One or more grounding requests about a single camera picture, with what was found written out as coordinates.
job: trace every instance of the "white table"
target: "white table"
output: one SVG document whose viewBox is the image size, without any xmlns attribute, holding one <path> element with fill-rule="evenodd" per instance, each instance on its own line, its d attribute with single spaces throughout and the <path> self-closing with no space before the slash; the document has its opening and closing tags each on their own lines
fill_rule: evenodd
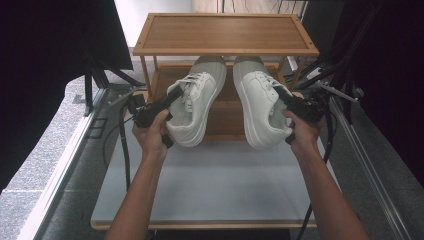
<svg viewBox="0 0 424 240">
<path fill-rule="evenodd" d="M 126 124 L 131 178 L 141 158 L 132 124 Z M 319 147 L 323 152 L 321 141 Z M 118 139 L 91 217 L 93 228 L 109 228 L 125 193 Z M 266 151 L 245 141 L 202 142 L 193 148 L 175 144 L 161 172 L 149 228 L 300 227 L 309 203 L 297 160 L 285 142 Z M 316 226 L 313 215 L 309 226 Z"/>
</svg>

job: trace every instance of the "wrist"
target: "wrist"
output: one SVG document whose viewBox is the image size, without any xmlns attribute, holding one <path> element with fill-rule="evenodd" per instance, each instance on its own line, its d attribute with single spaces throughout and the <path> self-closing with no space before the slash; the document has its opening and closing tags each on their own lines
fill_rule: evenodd
<svg viewBox="0 0 424 240">
<path fill-rule="evenodd" d="M 292 144 L 292 151 L 298 159 L 310 159 L 315 156 L 321 156 L 318 145 L 312 142 L 307 144 L 294 143 Z"/>
<path fill-rule="evenodd" d="M 165 156 L 162 156 L 162 154 L 157 153 L 144 153 L 142 154 L 141 161 L 142 163 L 146 163 L 149 165 L 162 165 L 165 161 Z"/>
</svg>

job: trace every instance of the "white surface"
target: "white surface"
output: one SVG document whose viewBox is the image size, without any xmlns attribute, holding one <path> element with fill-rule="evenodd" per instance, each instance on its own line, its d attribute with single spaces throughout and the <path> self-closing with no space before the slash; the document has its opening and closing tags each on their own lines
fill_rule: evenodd
<svg viewBox="0 0 424 240">
<path fill-rule="evenodd" d="M 135 47 L 149 12 L 191 13 L 192 0 L 115 0 L 128 47 Z"/>
<path fill-rule="evenodd" d="M 133 177 L 141 150 L 131 134 L 132 124 L 126 124 L 126 132 Z M 91 220 L 110 223 L 125 192 L 118 140 Z M 254 150 L 245 141 L 202 142 L 193 148 L 175 144 L 162 169 L 151 221 L 287 223 L 303 220 L 308 206 L 300 168 L 285 142 L 266 151 Z"/>
</svg>

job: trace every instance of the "white wall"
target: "white wall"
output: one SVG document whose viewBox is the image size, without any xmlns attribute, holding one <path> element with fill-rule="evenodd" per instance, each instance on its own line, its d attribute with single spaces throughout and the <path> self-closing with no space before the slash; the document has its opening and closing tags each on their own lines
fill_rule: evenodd
<svg viewBox="0 0 424 240">
<path fill-rule="evenodd" d="M 134 47 L 149 12 L 193 12 L 192 0 L 115 0 L 128 47 Z"/>
</svg>

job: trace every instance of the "shoe rack shelf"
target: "shoe rack shelf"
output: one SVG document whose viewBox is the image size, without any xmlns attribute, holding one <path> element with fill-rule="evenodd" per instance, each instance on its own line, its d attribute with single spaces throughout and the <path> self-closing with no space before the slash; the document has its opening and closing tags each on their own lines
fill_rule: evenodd
<svg viewBox="0 0 424 240">
<path fill-rule="evenodd" d="M 157 56 L 278 56 L 266 63 L 268 72 L 286 85 L 281 74 L 287 56 L 300 63 L 289 89 L 295 86 L 307 57 L 318 56 L 300 20 L 293 14 L 150 13 L 133 50 L 140 56 L 148 99 L 166 94 L 176 80 L 185 77 L 193 62 L 158 63 Z M 153 56 L 155 73 L 150 80 L 146 56 Z M 235 90 L 232 62 L 227 63 L 225 85 L 210 111 L 204 140 L 245 140 L 243 110 Z"/>
<path fill-rule="evenodd" d="M 152 99 L 166 95 L 168 86 L 187 76 L 193 63 L 163 63 L 155 72 L 152 81 Z M 278 74 L 277 63 L 266 64 L 268 72 L 275 78 Z M 227 76 L 224 87 L 209 110 L 205 141 L 244 141 L 243 109 L 233 81 L 233 63 L 227 63 Z"/>
</svg>

